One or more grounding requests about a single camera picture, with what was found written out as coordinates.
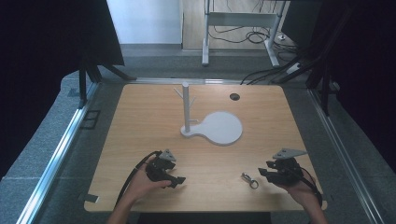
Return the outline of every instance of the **gray floor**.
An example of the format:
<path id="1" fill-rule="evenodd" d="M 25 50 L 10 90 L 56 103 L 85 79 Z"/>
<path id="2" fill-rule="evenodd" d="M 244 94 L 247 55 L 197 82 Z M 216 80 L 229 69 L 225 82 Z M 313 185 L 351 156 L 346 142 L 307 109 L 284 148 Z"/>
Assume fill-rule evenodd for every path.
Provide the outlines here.
<path id="1" fill-rule="evenodd" d="M 177 46 L 127 46 L 123 48 L 125 67 L 121 70 L 136 77 L 137 82 L 202 78 L 235 80 L 239 83 L 250 72 L 270 67 L 265 51 L 212 52 L 210 65 L 201 66 L 199 51 L 183 51 Z M 51 189 L 42 204 L 35 223 L 104 223 L 108 213 L 89 213 L 80 196 L 87 193 L 98 162 L 106 133 L 126 82 L 100 68 L 104 76 L 89 110 L 99 110 L 93 129 L 80 129 Z M 267 84 L 269 79 L 260 84 Z M 316 169 L 328 201 L 325 213 L 330 223 L 371 223 L 361 198 L 351 184 L 346 168 L 332 144 L 312 98 L 304 86 L 306 75 L 283 84 L 290 109 Z M 67 76 L 57 101 L 42 122 L 34 138 L 0 183 L 0 223 L 15 223 L 32 194 L 36 183 L 64 134 L 78 107 L 78 74 Z M 396 223 L 396 176 L 389 169 L 359 126 L 330 97 L 330 118 L 344 147 L 373 196 L 384 223 Z M 81 127 L 90 127 L 84 121 Z M 304 212 L 276 212 L 273 223 L 307 223 Z M 138 214 L 131 214 L 134 223 Z"/>

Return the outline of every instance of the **black cable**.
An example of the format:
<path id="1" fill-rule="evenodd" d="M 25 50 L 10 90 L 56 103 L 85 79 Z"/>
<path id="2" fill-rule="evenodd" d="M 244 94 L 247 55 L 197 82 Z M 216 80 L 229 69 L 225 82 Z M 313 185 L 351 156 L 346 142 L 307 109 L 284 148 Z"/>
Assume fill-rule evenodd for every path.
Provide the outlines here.
<path id="1" fill-rule="evenodd" d="M 275 4 L 274 4 L 274 8 L 273 8 L 273 13 L 274 13 L 274 11 L 275 11 L 275 7 L 276 7 L 276 2 L 277 2 L 277 1 L 275 1 Z"/>
<path id="2" fill-rule="evenodd" d="M 259 73 L 264 73 L 264 72 L 273 71 L 273 70 L 275 70 L 275 69 L 276 69 L 276 68 L 270 68 L 270 69 L 266 69 L 266 70 L 261 70 L 261 71 L 257 71 L 257 72 L 250 73 L 250 74 L 248 74 L 247 76 L 245 76 L 245 77 L 242 79 L 242 81 L 241 81 L 241 83 L 240 83 L 239 85 L 243 85 L 244 82 L 245 82 L 245 80 L 246 80 L 248 77 L 254 76 L 254 75 L 259 74 Z"/>
<path id="3" fill-rule="evenodd" d="M 245 38 L 244 40 L 241 40 L 241 41 L 232 41 L 232 40 L 228 40 L 228 39 L 224 39 L 224 38 L 214 37 L 214 36 L 213 36 L 212 34 L 210 34 L 210 33 L 208 33 L 208 34 L 209 34 L 210 37 L 212 37 L 212 38 L 214 38 L 214 39 L 223 40 L 223 41 L 230 42 L 230 43 L 234 43 L 234 44 L 239 44 L 239 43 L 242 43 L 242 42 L 245 42 L 245 41 L 248 40 L 247 38 Z"/>
<path id="4" fill-rule="evenodd" d="M 256 6 L 254 6 L 254 8 L 251 10 L 251 12 L 254 12 L 254 9 L 258 6 L 258 5 L 260 5 L 259 6 L 259 12 L 262 12 L 262 5 L 264 4 L 264 0 L 259 0 L 259 1 L 257 1 L 257 4 L 256 4 Z"/>
<path id="5" fill-rule="evenodd" d="M 227 8 L 230 10 L 230 12 L 233 12 L 233 11 L 231 10 L 231 8 L 228 6 L 228 0 L 227 0 Z"/>
<path id="6" fill-rule="evenodd" d="M 285 51 L 288 51 L 288 52 L 291 52 L 291 53 L 297 53 L 297 49 L 282 48 L 282 47 L 280 47 L 278 45 L 274 45 L 274 46 L 275 46 L 276 49 L 285 50 Z"/>
<path id="7" fill-rule="evenodd" d="M 247 40 L 248 40 L 250 43 L 252 43 L 252 44 L 261 44 L 261 43 L 263 43 L 269 36 L 268 36 L 267 34 L 265 34 L 265 33 L 255 31 L 254 28 L 255 28 L 255 27 L 252 28 L 252 31 L 250 31 L 250 32 L 248 32 L 248 33 L 246 34 Z M 260 39 L 260 41 L 254 41 L 254 40 L 252 40 L 251 37 L 254 36 L 254 35 L 257 36 L 257 37 Z"/>
<path id="8" fill-rule="evenodd" d="M 303 48 L 303 49 L 297 49 L 297 50 L 295 51 L 295 53 L 297 54 L 296 58 L 299 58 L 299 60 L 302 59 L 302 58 L 305 57 L 306 55 L 309 55 L 309 54 L 311 53 L 311 50 L 312 50 L 312 49 L 315 49 L 315 47 L 317 47 L 318 45 L 320 45 L 320 44 L 323 42 L 323 39 L 324 39 L 324 38 L 328 35 L 328 33 L 331 31 L 332 26 L 333 26 L 335 23 L 337 23 L 337 21 L 338 21 L 337 19 L 338 19 L 338 18 L 335 17 L 335 16 L 332 17 L 332 20 L 330 21 L 330 24 L 328 25 L 328 28 L 327 28 L 324 32 L 322 32 L 315 40 L 313 40 L 309 46 L 307 46 L 307 47 L 305 47 L 305 48 Z M 295 61 L 296 58 L 294 58 L 294 59 L 291 60 L 289 63 L 287 63 L 284 67 L 290 66 L 291 63 L 297 63 L 298 60 Z M 264 75 L 264 76 L 262 76 L 262 77 L 258 77 L 258 78 L 254 79 L 254 80 L 251 80 L 247 85 L 255 84 L 255 83 L 259 82 L 262 78 L 268 77 L 269 75 L 273 75 L 273 74 L 274 74 L 274 73 L 272 73 L 272 74 L 267 74 L 267 75 Z"/>
<path id="9" fill-rule="evenodd" d="M 117 206 L 117 204 L 119 203 L 122 195 L 124 194 L 125 190 L 128 188 L 129 183 L 131 182 L 131 179 L 134 177 L 134 175 L 137 173 L 137 171 L 139 171 L 139 168 L 146 162 L 146 160 L 148 160 L 152 155 L 160 155 L 162 152 L 161 151 L 153 151 L 150 154 L 148 154 L 141 162 L 139 162 L 136 167 L 134 167 L 134 169 L 132 170 L 132 172 L 128 175 L 128 178 L 125 180 L 125 183 L 122 186 L 122 189 L 120 191 L 119 197 L 117 198 L 116 204 L 114 205 L 114 207 Z"/>
<path id="10" fill-rule="evenodd" d="M 312 180 L 312 182 L 314 183 L 315 187 L 317 188 L 317 183 L 315 183 L 314 177 L 312 177 L 312 175 L 309 174 L 309 172 L 304 167 L 300 167 L 300 168 L 306 171 L 306 173 L 309 175 L 309 178 Z"/>
<path id="11" fill-rule="evenodd" d="M 298 47 L 295 46 L 295 45 L 284 45 L 284 44 L 279 44 L 279 43 L 277 43 L 277 42 L 275 42 L 275 41 L 274 41 L 274 44 L 275 44 L 275 45 L 278 45 L 278 46 L 280 46 L 280 47 L 298 48 Z"/>
<path id="12" fill-rule="evenodd" d="M 304 72 L 312 69 L 315 66 L 315 64 L 318 63 L 319 61 L 320 61 L 320 57 L 303 64 L 303 66 L 299 67 L 299 69 L 295 70 L 294 72 L 288 74 L 285 77 L 282 77 L 280 80 L 277 80 L 275 82 L 275 84 L 285 83 L 285 82 L 299 76 L 300 74 L 303 74 Z"/>
<path id="13" fill-rule="evenodd" d="M 283 66 L 281 66 L 281 67 L 278 67 L 278 68 L 275 68 L 275 69 L 274 69 L 274 70 L 275 70 L 274 73 L 270 73 L 270 74 L 266 74 L 266 75 L 261 76 L 261 77 L 257 77 L 257 78 L 255 78 L 255 79 L 249 81 L 249 83 L 248 83 L 247 85 L 255 84 L 255 83 L 259 82 L 262 78 L 265 78 L 265 77 L 274 75 L 274 74 L 276 74 L 276 73 L 279 73 L 279 72 L 285 70 L 286 68 L 289 68 L 291 65 L 297 63 L 300 59 L 301 59 L 301 57 L 297 55 L 293 60 L 291 60 L 290 62 L 286 63 L 285 65 L 283 65 Z"/>
<path id="14" fill-rule="evenodd" d="M 216 29 L 216 26 L 213 26 L 213 28 L 215 28 L 216 33 L 219 33 L 219 34 L 223 34 L 223 33 L 227 33 L 227 32 L 230 32 L 230 31 L 238 30 L 238 29 L 241 29 L 241 28 L 244 28 L 244 27 L 245 27 L 245 26 L 238 26 L 238 27 L 232 28 L 232 29 L 230 29 L 230 30 L 218 31 L 218 30 Z"/>

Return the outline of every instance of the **black wire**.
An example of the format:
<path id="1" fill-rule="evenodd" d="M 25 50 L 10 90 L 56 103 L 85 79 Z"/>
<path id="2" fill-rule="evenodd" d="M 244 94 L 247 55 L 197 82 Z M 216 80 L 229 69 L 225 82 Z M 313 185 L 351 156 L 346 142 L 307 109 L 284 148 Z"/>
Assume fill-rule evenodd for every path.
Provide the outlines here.
<path id="1" fill-rule="evenodd" d="M 285 65 L 283 65 L 281 67 L 278 67 L 278 68 L 275 68 L 274 69 L 275 70 L 274 73 L 270 73 L 270 74 L 266 74 L 266 75 L 261 76 L 261 77 L 257 77 L 255 79 L 249 81 L 249 83 L 247 85 L 253 85 L 253 84 L 261 81 L 263 78 L 266 78 L 266 77 L 271 76 L 271 75 L 275 75 L 276 73 L 279 73 L 279 72 L 285 70 L 286 68 L 289 68 L 291 65 L 297 63 L 300 59 L 301 59 L 300 56 L 296 56 L 293 60 L 291 60 L 290 62 L 286 63 Z"/>
<path id="2" fill-rule="evenodd" d="M 311 180 L 312 180 L 312 183 L 314 183 L 314 186 L 316 187 L 317 186 L 317 183 L 315 183 L 315 180 L 314 180 L 314 177 L 312 177 L 312 175 L 311 174 L 309 174 L 309 172 L 307 171 L 307 170 L 305 170 L 306 171 L 306 173 L 309 175 L 309 178 L 311 178 Z"/>
<path id="3" fill-rule="evenodd" d="M 228 6 L 228 0 L 227 0 L 227 8 L 230 9 L 230 12 L 233 12 L 233 11 L 231 10 L 231 8 Z"/>
<path id="4" fill-rule="evenodd" d="M 209 34 L 210 37 L 212 37 L 212 38 L 214 38 L 214 39 L 223 40 L 223 41 L 230 42 L 230 43 L 234 43 L 234 44 L 239 44 L 239 43 L 242 43 L 242 42 L 245 42 L 245 41 L 248 40 L 247 38 L 245 38 L 244 40 L 240 40 L 240 41 L 232 41 L 232 40 L 228 40 L 228 39 L 224 39 L 224 38 L 214 37 L 214 36 L 213 36 L 212 34 L 210 34 L 210 33 L 208 33 L 208 34 Z"/>
<path id="5" fill-rule="evenodd" d="M 284 45 L 284 44 L 279 44 L 277 42 L 274 41 L 274 44 L 279 45 L 280 47 L 287 47 L 287 48 L 298 48 L 295 45 Z"/>
<path id="6" fill-rule="evenodd" d="M 260 7 L 259 7 L 259 12 L 262 12 L 262 5 L 263 5 L 263 4 L 264 4 L 264 0 L 259 0 L 259 1 L 257 1 L 256 6 L 254 6 L 254 8 L 251 10 L 251 12 L 253 12 L 254 9 L 255 9 L 258 5 L 260 5 Z"/>
<path id="7" fill-rule="evenodd" d="M 117 198 L 116 204 L 114 205 L 114 207 L 117 206 L 117 204 L 119 203 L 120 199 L 122 198 L 122 195 L 124 194 L 125 190 L 128 188 L 129 183 L 131 182 L 132 177 L 134 177 L 134 175 L 137 173 L 137 171 L 139 170 L 139 168 L 146 163 L 146 160 L 148 160 L 152 155 L 160 155 L 162 152 L 161 151 L 153 151 L 150 154 L 148 154 L 141 162 L 139 162 L 136 167 L 134 167 L 134 169 L 132 170 L 132 172 L 128 175 L 128 178 L 126 178 L 125 183 L 122 186 L 122 189 L 120 190 L 120 194 L 119 197 Z"/>
<path id="8" fill-rule="evenodd" d="M 275 7 L 276 7 L 276 2 L 277 2 L 277 1 L 275 1 L 275 4 L 274 4 L 274 8 L 273 8 L 273 13 L 274 13 L 274 11 L 275 11 Z"/>
<path id="9" fill-rule="evenodd" d="M 241 28 L 244 28 L 244 27 L 245 27 L 245 26 L 238 26 L 238 27 L 232 28 L 232 29 L 230 29 L 230 30 L 218 31 L 218 30 L 216 29 L 216 26 L 213 26 L 213 28 L 215 29 L 216 33 L 219 33 L 219 34 L 227 33 L 227 32 L 234 31 L 234 30 L 238 30 L 238 29 L 241 29 Z"/>
<path id="10" fill-rule="evenodd" d="M 278 46 L 277 44 L 274 44 L 274 46 L 275 46 L 276 49 L 283 49 L 283 50 L 291 52 L 291 53 L 296 53 L 297 52 L 297 49 L 282 48 L 282 47 Z"/>
<path id="11" fill-rule="evenodd" d="M 266 70 L 261 70 L 261 71 L 257 71 L 257 72 L 250 73 L 250 74 L 248 74 L 247 76 L 245 76 L 245 77 L 242 79 L 242 81 L 241 81 L 241 83 L 240 83 L 239 85 L 243 85 L 244 82 L 245 82 L 245 80 L 246 80 L 248 77 L 254 76 L 254 75 L 259 74 L 259 73 L 264 73 L 264 72 L 273 71 L 273 70 L 275 70 L 275 69 L 276 69 L 276 68 L 271 68 L 271 69 L 266 69 Z"/>
<path id="12" fill-rule="evenodd" d="M 255 31 L 254 29 L 255 29 L 255 27 L 252 28 L 252 31 L 250 31 L 250 32 L 248 32 L 248 33 L 246 34 L 247 40 L 248 40 L 250 43 L 252 43 L 252 44 L 261 44 L 261 43 L 263 43 L 263 42 L 269 37 L 267 34 L 262 33 L 262 32 L 258 32 L 258 31 Z M 254 35 L 257 36 L 257 37 L 260 39 L 260 41 L 254 41 L 254 40 L 252 40 L 251 37 L 254 36 Z"/>
<path id="13" fill-rule="evenodd" d="M 268 12 L 270 12 L 270 10 L 271 10 L 271 4 L 272 4 L 272 1 L 270 2 L 270 7 L 269 7 L 269 11 L 268 11 Z M 309 57 L 310 54 L 312 54 L 312 53 L 315 54 L 315 52 L 313 52 L 313 51 L 316 50 L 316 47 L 317 47 L 317 46 L 323 44 L 323 40 L 325 39 L 326 36 L 329 35 L 329 32 L 332 31 L 333 26 L 334 26 L 337 22 L 338 22 L 337 17 L 336 17 L 336 16 L 332 17 L 332 20 L 329 22 L 329 25 L 328 25 L 328 27 L 324 30 L 324 32 L 322 32 L 316 39 L 314 39 L 313 41 L 311 41 L 311 43 L 310 43 L 309 46 L 307 46 L 307 47 L 305 47 L 305 48 L 303 48 L 303 49 L 299 49 L 298 47 L 294 47 L 294 46 L 292 47 L 292 46 L 286 46 L 286 45 L 278 44 L 278 43 L 276 43 L 276 42 L 274 41 L 275 46 L 277 46 L 277 47 L 279 47 L 279 48 L 281 48 L 281 49 L 284 49 L 284 50 L 287 50 L 287 51 L 290 51 L 290 52 L 293 52 L 293 53 L 296 53 L 296 54 L 297 54 L 297 56 L 296 56 L 293 60 L 289 61 L 284 67 L 286 67 L 286 66 L 291 66 L 293 63 L 297 63 L 298 60 L 302 59 L 303 57 L 306 57 L 306 56 Z M 270 35 L 270 30 L 267 30 L 267 29 L 265 29 L 265 28 L 263 28 L 263 29 L 266 30 L 266 31 L 268 32 L 268 35 Z M 258 72 L 255 72 L 255 73 L 252 73 L 252 74 L 247 75 L 247 76 L 242 80 L 241 85 L 242 85 L 243 82 L 247 79 L 247 77 L 250 77 L 250 76 L 252 76 L 252 75 L 256 75 L 256 74 L 262 73 L 262 72 L 264 72 L 264 71 L 266 71 L 266 70 L 258 71 Z M 247 85 L 255 84 L 255 83 L 259 82 L 261 79 L 266 78 L 266 77 L 271 76 L 271 75 L 274 75 L 274 74 L 276 74 L 276 73 L 270 73 L 270 74 L 263 75 L 263 76 L 261 76 L 261 77 L 257 77 L 257 78 L 255 78 L 255 79 L 251 80 Z M 274 77 L 273 79 L 271 79 L 271 80 L 269 81 L 268 84 L 272 83 L 272 82 L 274 81 L 274 79 L 275 79 L 275 77 Z"/>

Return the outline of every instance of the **aluminum rail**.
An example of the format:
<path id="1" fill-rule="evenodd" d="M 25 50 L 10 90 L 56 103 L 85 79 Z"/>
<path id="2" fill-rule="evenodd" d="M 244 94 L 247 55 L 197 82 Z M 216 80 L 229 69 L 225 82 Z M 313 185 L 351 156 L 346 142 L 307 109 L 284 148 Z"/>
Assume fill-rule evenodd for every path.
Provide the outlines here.
<path id="1" fill-rule="evenodd" d="M 98 84 L 91 84 L 88 90 L 88 99 L 92 98 L 97 90 L 97 87 Z M 73 118 L 71 119 L 69 125 L 64 132 L 64 135 L 62 136 L 61 141 L 59 142 L 54 153 L 52 154 L 52 157 L 49 160 L 49 163 L 47 164 L 43 175 L 40 177 L 40 180 L 35 186 L 35 190 L 33 191 L 29 201 L 21 212 L 17 224 L 33 223 L 35 216 L 41 207 L 41 204 L 44 202 L 45 197 L 50 190 L 50 186 L 55 179 L 55 176 L 62 164 L 62 161 L 64 160 L 68 149 L 70 148 L 72 140 L 78 131 L 78 127 L 81 124 L 85 114 L 87 113 L 87 108 L 89 108 L 90 103 L 91 100 L 88 100 L 87 104 L 84 107 L 76 110 Z"/>

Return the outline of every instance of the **wooden table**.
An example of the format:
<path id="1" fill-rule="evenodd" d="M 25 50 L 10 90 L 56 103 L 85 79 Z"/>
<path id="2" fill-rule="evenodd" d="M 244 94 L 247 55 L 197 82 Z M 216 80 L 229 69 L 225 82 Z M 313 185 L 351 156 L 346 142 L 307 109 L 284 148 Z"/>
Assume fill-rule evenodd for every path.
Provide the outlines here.
<path id="1" fill-rule="evenodd" d="M 174 88 L 181 85 L 126 85 L 120 97 L 85 202 L 88 211 L 111 211 L 120 189 L 134 167 L 150 152 L 169 148 L 177 158 L 169 174 L 185 176 L 175 189 L 158 189 L 137 202 L 137 212 L 271 212 L 302 210 L 289 194 L 260 176 L 258 167 L 281 148 L 305 150 L 285 94 L 277 86 L 190 85 L 191 119 L 226 110 L 242 122 L 241 138 L 227 147 L 200 136 L 185 138 L 183 102 Z M 230 94 L 240 95 L 233 101 Z M 316 176 L 308 155 L 296 158 Z M 245 172 L 260 186 L 251 189 Z"/>

